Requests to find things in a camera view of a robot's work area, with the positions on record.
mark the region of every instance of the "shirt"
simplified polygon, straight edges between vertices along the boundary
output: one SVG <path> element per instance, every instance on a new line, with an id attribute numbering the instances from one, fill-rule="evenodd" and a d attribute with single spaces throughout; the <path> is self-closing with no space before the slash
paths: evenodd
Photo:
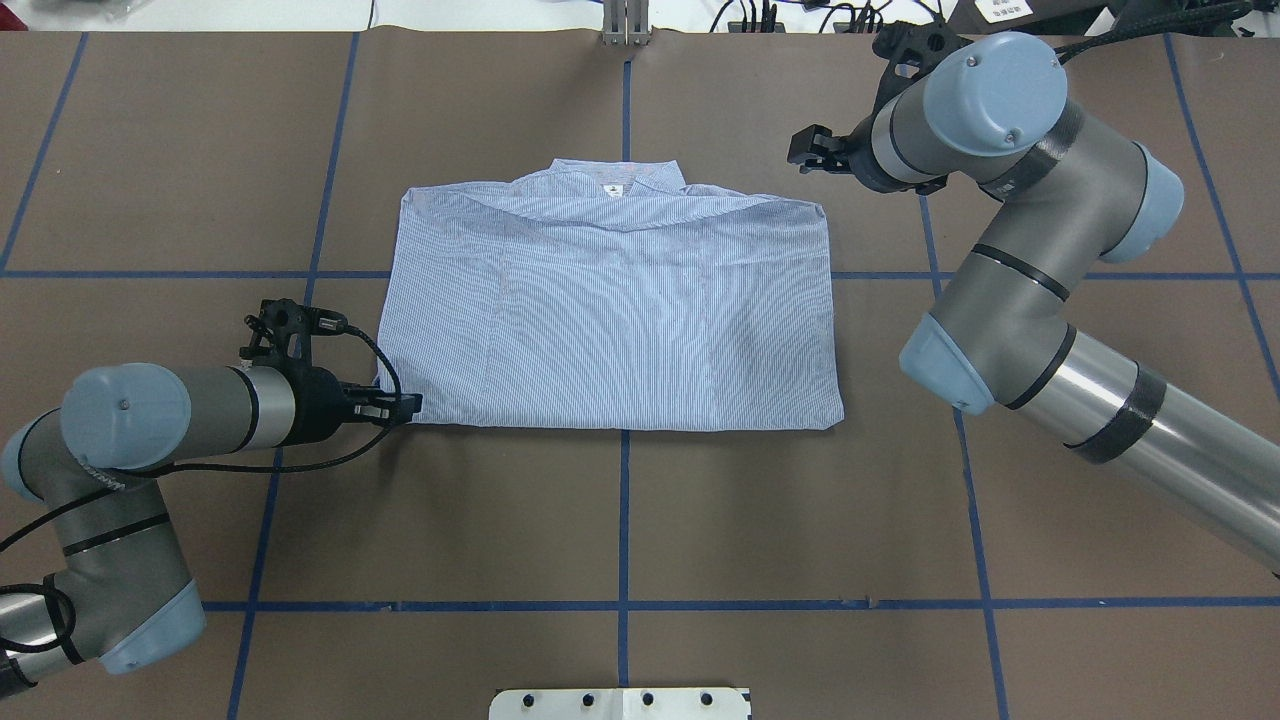
<path id="1" fill-rule="evenodd" d="M 424 395 L 419 423 L 844 418 L 822 208 L 686 184 L 676 163 L 556 160 L 511 183 L 410 190 L 379 342 Z"/>

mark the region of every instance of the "black wire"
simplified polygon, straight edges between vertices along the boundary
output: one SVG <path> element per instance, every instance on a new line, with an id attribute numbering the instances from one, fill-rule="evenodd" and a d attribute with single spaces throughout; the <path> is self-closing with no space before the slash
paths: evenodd
<path id="1" fill-rule="evenodd" d="M 1071 45 L 1064 45 L 1057 47 L 1056 51 L 1059 54 L 1059 61 L 1066 63 L 1071 58 L 1075 58 L 1085 50 L 1092 50 L 1093 47 L 1101 47 L 1114 42 L 1124 42 L 1126 40 L 1134 40 L 1148 35 L 1178 32 L 1180 29 L 1207 23 L 1235 20 L 1243 18 L 1251 12 L 1253 12 L 1253 3 L 1251 0 L 1236 0 L 1235 3 L 1206 5 L 1192 10 L 1178 10 L 1176 13 L 1166 13 L 1164 15 L 1147 18 L 1123 29 L 1108 31 L 1097 37 L 1091 37 Z"/>
<path id="2" fill-rule="evenodd" d="M 374 355 L 378 356 L 378 360 L 383 364 L 384 368 L 387 368 L 387 377 L 392 379 L 392 386 L 396 388 L 396 397 L 399 398 L 403 395 L 401 392 L 402 388 L 401 388 L 399 375 L 396 373 L 396 368 L 392 366 L 392 361 L 387 359 L 387 355 L 383 352 L 383 350 L 378 347 L 376 342 L 374 342 L 374 338 L 365 334 L 365 332 L 357 328 L 356 325 L 347 325 L 347 329 L 343 332 L 346 334 L 355 336 L 362 340 L 365 345 L 367 345 L 369 348 L 374 351 Z M 165 465 L 163 468 L 156 468 L 155 470 L 150 470 L 147 473 L 125 473 L 123 470 L 111 470 L 111 471 L 119 473 L 122 475 L 141 477 L 141 478 L 160 478 L 173 473 L 183 473 L 188 470 L 211 470 L 216 473 L 271 473 L 271 474 L 311 473 L 315 470 L 326 470 L 329 468 L 335 468 L 344 462 L 349 462 L 356 457 L 360 457 L 361 455 L 372 450 L 375 445 L 383 442 L 383 439 L 393 429 L 394 427 L 392 425 L 384 427 L 381 430 L 379 430 L 378 434 L 372 437 L 372 439 L 357 447 L 356 450 L 348 452 L 347 455 L 343 455 L 342 457 L 334 457 L 333 460 L 325 460 L 324 462 L 311 462 L 307 465 L 285 465 L 282 468 L 276 468 L 275 465 L 224 465 L 221 462 L 183 462 L 180 465 Z"/>
<path id="3" fill-rule="evenodd" d="M 4 552 L 6 550 L 9 550 L 10 547 L 13 547 L 13 544 L 15 542 L 18 542 L 22 538 L 29 536 L 31 533 L 36 532 L 41 527 L 49 524 L 51 520 L 54 520 L 54 519 L 56 519 L 56 518 L 59 518 L 61 515 L 65 515 L 67 512 L 70 512 L 72 510 L 76 510 L 77 507 L 83 507 L 83 506 L 88 505 L 90 502 L 93 502 L 96 500 L 101 500 L 101 498 L 104 498 L 104 497 L 106 497 L 106 496 L 109 496 L 109 495 L 111 495 L 115 491 L 111 489 L 111 488 L 102 488 L 100 491 L 91 492 L 91 493 L 86 495 L 84 497 L 79 497 L 77 500 L 73 500 L 73 501 L 70 501 L 70 502 L 68 502 L 65 505 L 60 505 L 60 506 L 55 507 L 54 510 L 50 510 L 49 512 L 45 512 L 40 518 L 36 518 L 31 523 L 27 523 L 26 525 L 23 525 L 22 528 L 19 528 L 18 532 L 15 532 L 12 536 L 9 536 L 9 537 L 4 538 L 3 541 L 0 541 L 0 552 Z M 0 637 L 0 650 L 6 650 L 9 652 L 27 652 L 27 653 L 45 652 L 45 651 L 49 651 L 49 650 L 54 650 L 55 647 L 60 647 L 64 642 L 67 642 L 68 638 L 72 637 L 72 632 L 76 630 L 76 603 L 72 602 L 70 596 L 68 596 L 65 592 L 63 592 L 63 591 L 60 591 L 60 589 L 58 589 L 55 587 L 51 587 L 51 585 L 37 585 L 35 583 L 18 583 L 18 584 L 13 584 L 13 585 L 0 585 L 0 597 L 6 596 L 6 594 L 36 594 L 36 596 L 44 597 L 46 602 L 49 600 L 52 600 L 52 601 L 58 602 L 59 605 L 63 606 L 63 615 L 64 615 L 64 619 L 65 619 L 65 626 L 60 632 L 59 630 L 54 630 L 54 639 L 51 639 L 49 642 L 38 643 L 38 644 L 27 644 L 27 643 L 20 643 L 20 642 L 17 642 L 17 641 L 10 641 L 8 638 Z"/>
<path id="4" fill-rule="evenodd" d="M 724 0 L 724 4 L 721 5 L 721 12 L 716 13 L 716 19 L 712 20 L 712 29 L 709 29 L 707 32 L 716 32 L 716 26 L 719 24 L 721 17 L 724 15 L 724 10 L 728 10 L 728 6 L 732 5 L 732 4 L 733 4 L 733 0 Z"/>
<path id="5" fill-rule="evenodd" d="M 836 14 L 836 10 L 845 9 L 849 10 L 849 24 L 854 24 L 854 19 L 858 17 L 858 8 L 854 8 L 851 3 L 837 3 L 827 10 L 827 17 L 822 18 L 822 24 L 818 26 L 818 32 L 827 29 L 827 23 L 831 22 L 831 15 Z"/>

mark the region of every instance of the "robotic arm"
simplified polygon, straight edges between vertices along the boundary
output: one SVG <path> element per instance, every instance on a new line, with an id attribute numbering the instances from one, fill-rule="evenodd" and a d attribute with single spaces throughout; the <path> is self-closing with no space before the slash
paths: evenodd
<path id="1" fill-rule="evenodd" d="M 844 137 L 796 133 L 788 161 L 878 192 L 933 192 L 959 172 L 1002 202 L 902 350 L 902 370 L 964 413 L 1000 402 L 1089 462 L 1128 465 L 1280 570 L 1280 447 L 1059 316 L 1094 260 L 1132 260 L 1172 227 L 1178 177 L 1071 102 L 1038 38 L 969 44 L 936 19 L 895 23 L 873 49 L 890 68 L 872 115 Z"/>
<path id="2" fill-rule="evenodd" d="M 338 313 L 264 300 L 246 324 L 253 336 L 241 348 L 241 368 L 129 364 L 90 370 L 76 379 L 61 409 L 33 420 L 5 446 L 0 468 L 6 484 L 55 509 L 50 515 L 67 569 L 40 584 L 0 588 L 0 700 L 95 657 L 108 673 L 128 673 L 182 650 L 204 630 L 200 596 L 157 477 L 189 469 L 332 466 L 369 450 L 421 410 L 422 396 L 401 393 L 387 357 Z M 311 338 L 337 334 L 364 340 L 387 365 L 396 391 L 343 383 L 314 366 Z M 294 343 L 297 356 L 289 354 Z M 343 423 L 360 421 L 381 430 L 329 462 L 283 469 L 174 465 L 317 442 Z"/>

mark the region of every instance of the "metal bracket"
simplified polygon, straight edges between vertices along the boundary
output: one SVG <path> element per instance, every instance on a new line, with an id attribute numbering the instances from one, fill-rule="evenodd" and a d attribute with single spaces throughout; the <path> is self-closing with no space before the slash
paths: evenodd
<path id="1" fill-rule="evenodd" d="M 649 0 L 603 0 L 605 45 L 649 45 Z"/>
<path id="2" fill-rule="evenodd" d="M 750 720 L 745 688 L 503 691 L 489 720 Z"/>

